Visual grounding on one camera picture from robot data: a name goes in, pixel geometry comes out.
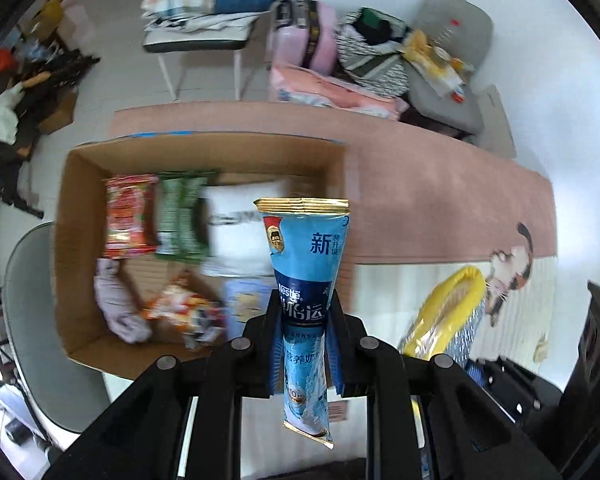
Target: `gray chair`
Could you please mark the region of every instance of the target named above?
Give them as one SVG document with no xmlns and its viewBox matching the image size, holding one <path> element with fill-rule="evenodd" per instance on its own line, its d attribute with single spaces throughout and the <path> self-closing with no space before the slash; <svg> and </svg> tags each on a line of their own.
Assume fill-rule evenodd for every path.
<svg viewBox="0 0 600 480">
<path fill-rule="evenodd" d="M 102 374 L 71 361 L 56 332 L 51 287 L 53 224 L 25 234 L 4 273 L 2 308 L 8 338 L 24 383 L 52 423 L 83 432 L 109 406 Z"/>
<path fill-rule="evenodd" d="M 412 27 L 422 30 L 428 38 L 436 38 L 448 28 L 451 20 L 460 21 L 459 30 L 441 46 L 451 56 L 472 64 L 477 71 L 493 36 L 493 22 L 483 10 L 466 0 L 424 0 Z M 418 113 L 456 130 L 480 134 L 482 115 L 470 88 L 464 89 L 464 102 L 456 103 L 449 96 L 436 94 L 410 63 L 405 66 L 409 76 L 409 100 Z"/>
</svg>

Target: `white package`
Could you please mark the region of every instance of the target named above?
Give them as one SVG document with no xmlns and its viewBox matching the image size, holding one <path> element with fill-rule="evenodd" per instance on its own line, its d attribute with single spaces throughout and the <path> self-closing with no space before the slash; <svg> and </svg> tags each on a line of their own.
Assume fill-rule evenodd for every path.
<svg viewBox="0 0 600 480">
<path fill-rule="evenodd" d="M 288 182 L 205 187 L 209 211 L 210 257 L 200 272 L 209 276 L 272 276 L 269 242 L 262 214 L 253 201 L 288 196 Z"/>
</svg>

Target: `green snack bag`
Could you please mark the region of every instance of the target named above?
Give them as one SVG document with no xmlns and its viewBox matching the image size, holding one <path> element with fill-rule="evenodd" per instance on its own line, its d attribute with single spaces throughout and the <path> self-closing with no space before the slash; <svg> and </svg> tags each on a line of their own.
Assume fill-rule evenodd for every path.
<svg viewBox="0 0 600 480">
<path fill-rule="evenodd" d="M 199 263 L 208 255 L 206 238 L 196 234 L 201 222 L 200 192 L 214 172 L 159 173 L 161 193 L 155 254 L 165 260 Z"/>
<path fill-rule="evenodd" d="M 160 219 L 158 220 L 158 241 L 160 246 L 155 250 L 158 256 L 177 256 L 178 248 L 178 213 L 182 190 L 182 178 L 160 180 Z"/>
<path fill-rule="evenodd" d="M 196 237 L 196 223 L 200 221 L 200 218 L 195 214 L 200 192 L 207 183 L 206 176 L 199 176 L 184 179 L 182 185 L 178 208 L 178 234 L 180 235 L 180 256 L 184 262 L 198 263 L 208 255 L 208 246 Z"/>
</svg>

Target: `gray cloth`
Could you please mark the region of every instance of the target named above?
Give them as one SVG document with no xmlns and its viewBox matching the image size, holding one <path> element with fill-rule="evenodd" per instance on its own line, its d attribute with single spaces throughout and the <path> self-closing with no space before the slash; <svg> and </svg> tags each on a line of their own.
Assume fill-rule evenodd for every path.
<svg viewBox="0 0 600 480">
<path fill-rule="evenodd" d="M 100 258 L 93 285 L 96 301 L 109 329 L 125 343 L 143 343 L 151 337 L 151 329 L 138 314 L 133 298 L 118 278 L 120 262 Z"/>
</svg>

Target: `cardboard box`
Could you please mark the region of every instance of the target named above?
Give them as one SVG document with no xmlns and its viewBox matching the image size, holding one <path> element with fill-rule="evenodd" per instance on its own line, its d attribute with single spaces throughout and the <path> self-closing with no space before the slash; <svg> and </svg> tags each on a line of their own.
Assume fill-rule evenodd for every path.
<svg viewBox="0 0 600 480">
<path fill-rule="evenodd" d="M 62 174 L 54 246 L 56 327 L 66 354 L 83 365 L 132 380 L 162 355 L 189 360 L 204 354 L 175 343 L 128 345 L 107 328 L 93 290 L 96 261 L 106 237 L 103 179 L 215 168 L 225 184 L 301 176 L 312 183 L 317 196 L 341 198 L 345 150 L 344 144 L 332 140 L 228 132 L 131 136 L 71 150 Z M 137 256 L 126 260 L 124 268 L 136 292 L 147 298 L 159 292 L 181 265 Z M 217 278 L 197 280 L 208 294 L 218 293 Z"/>
<path fill-rule="evenodd" d="M 38 129 L 43 134 L 52 134 L 74 122 L 74 108 L 78 95 L 73 90 L 67 90 L 58 98 L 56 110 L 45 120 L 40 121 Z"/>
</svg>

